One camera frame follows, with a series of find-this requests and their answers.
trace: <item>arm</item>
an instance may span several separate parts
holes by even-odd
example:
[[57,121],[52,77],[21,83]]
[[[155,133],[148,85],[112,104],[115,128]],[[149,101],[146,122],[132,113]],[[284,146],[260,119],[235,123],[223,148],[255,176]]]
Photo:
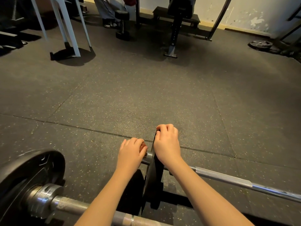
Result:
[[131,138],[122,142],[113,176],[75,226],[111,225],[121,195],[146,151],[143,139]]
[[159,125],[157,130],[154,148],[158,159],[174,175],[206,225],[253,225],[184,162],[178,130],[172,124]]

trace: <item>barbell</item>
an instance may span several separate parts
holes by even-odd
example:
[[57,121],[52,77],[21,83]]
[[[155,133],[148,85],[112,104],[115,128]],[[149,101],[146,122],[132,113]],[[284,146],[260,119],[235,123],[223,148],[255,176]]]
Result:
[[[142,193],[144,204],[150,202],[150,206],[157,209],[160,204],[160,193],[163,190],[161,182],[163,171],[168,169],[158,160],[153,145],[142,163],[148,166]],[[301,202],[299,194],[262,186],[196,166],[190,168],[202,177]],[[53,149],[33,150],[4,165],[0,169],[0,225],[24,224],[24,218],[47,219],[55,210],[81,215],[89,204],[62,196],[61,184],[64,172],[64,156]],[[112,224],[116,226],[169,225],[119,211],[115,212]]]

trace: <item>weight plate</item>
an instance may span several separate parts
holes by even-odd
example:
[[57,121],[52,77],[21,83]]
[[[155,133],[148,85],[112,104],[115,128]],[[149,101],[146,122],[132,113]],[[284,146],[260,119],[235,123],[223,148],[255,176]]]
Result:
[[29,189],[47,183],[60,184],[65,172],[64,156],[55,150],[34,150],[0,168],[0,225],[19,225],[22,199]]
[[145,184],[142,196],[145,201],[153,202],[156,201],[156,199],[158,199],[162,191],[161,179],[163,175],[164,165],[157,158],[153,145],[151,147],[150,153],[153,156],[152,160],[150,161],[150,164],[146,169]]
[[270,49],[273,46],[271,42],[265,40],[254,40],[250,42],[248,45],[249,47],[259,51]]

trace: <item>barbell shaft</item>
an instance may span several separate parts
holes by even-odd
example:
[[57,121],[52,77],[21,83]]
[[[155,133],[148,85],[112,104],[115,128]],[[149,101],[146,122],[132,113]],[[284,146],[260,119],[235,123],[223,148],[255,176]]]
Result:
[[[60,210],[63,212],[82,215],[90,204],[77,201],[71,198],[56,196],[51,202],[51,210]],[[171,226],[170,224],[160,223],[128,213],[115,211],[112,225],[115,226]]]
[[[142,163],[149,165],[151,160],[152,160],[152,154],[150,153],[146,153]],[[194,167],[194,166],[189,166],[194,172],[197,173],[197,175],[201,176],[201,177],[205,177],[205,178],[210,178],[216,181],[220,181],[220,182],[225,182],[231,185],[235,185],[235,186],[239,186],[242,188],[246,188],[249,190],[254,190],[257,192],[261,192],[264,194],[269,194],[272,196],[276,196],[276,197],[280,197],[283,199],[287,199],[287,200],[291,200],[291,201],[295,201],[295,202],[299,202],[301,203],[301,195],[300,194],[294,194],[291,192],[286,192],[284,190],[280,190],[280,189],[275,189],[275,188],[271,188],[271,187],[267,187],[267,186],[263,186],[263,185],[259,185],[256,183],[252,183],[249,180],[245,180],[242,178],[237,178],[231,175],[226,175],[226,174],[222,174],[219,172],[215,172],[215,171],[211,171],[211,170],[207,170],[201,167]]]

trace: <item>white plastic chair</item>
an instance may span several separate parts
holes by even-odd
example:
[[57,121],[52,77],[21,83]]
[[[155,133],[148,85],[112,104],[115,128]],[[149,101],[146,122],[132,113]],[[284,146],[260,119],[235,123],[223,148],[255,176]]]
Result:
[[[69,14],[68,14],[68,11],[67,11],[65,0],[56,0],[57,3],[54,0],[50,0],[50,1],[51,1],[53,11],[55,13],[55,17],[58,21],[58,26],[60,27],[64,42],[68,43],[68,40],[67,40],[67,36],[66,36],[66,31],[65,31],[65,28],[64,28],[64,25],[63,25],[63,22],[62,22],[62,18],[61,18],[60,12],[58,10],[57,3],[59,4],[59,7],[61,9],[64,21],[65,21],[67,31],[69,33],[69,36],[70,36],[70,39],[71,39],[71,42],[72,42],[72,46],[73,46],[73,49],[74,49],[75,57],[80,57],[80,52],[79,52],[79,49],[78,49],[78,46],[77,46],[77,42],[76,42],[76,39],[75,39],[75,35],[74,35],[74,32],[73,32],[73,28],[72,28],[72,25],[71,25],[71,21],[70,21],[70,18],[69,18]],[[40,23],[41,29],[43,31],[46,43],[48,44],[48,49],[49,49],[50,55],[52,56],[53,53],[51,51],[50,42],[47,38],[46,31],[45,31],[45,28],[44,28],[44,25],[43,25],[43,22],[42,22],[42,19],[41,19],[41,15],[39,13],[39,9],[38,9],[38,6],[36,4],[36,0],[31,0],[31,2],[32,2],[32,5],[35,9],[35,12],[36,12],[38,21]],[[85,33],[86,33],[86,37],[87,37],[87,40],[88,40],[89,47],[92,47],[91,43],[90,43],[89,36],[88,36],[87,28],[86,28],[86,25],[85,25],[85,22],[84,22],[84,18],[82,16],[82,11],[80,9],[79,1],[75,0],[75,2],[76,2],[76,6],[77,6],[77,9],[78,9],[79,15],[80,15],[80,19],[82,21],[82,25],[84,26],[84,30],[85,30]]]

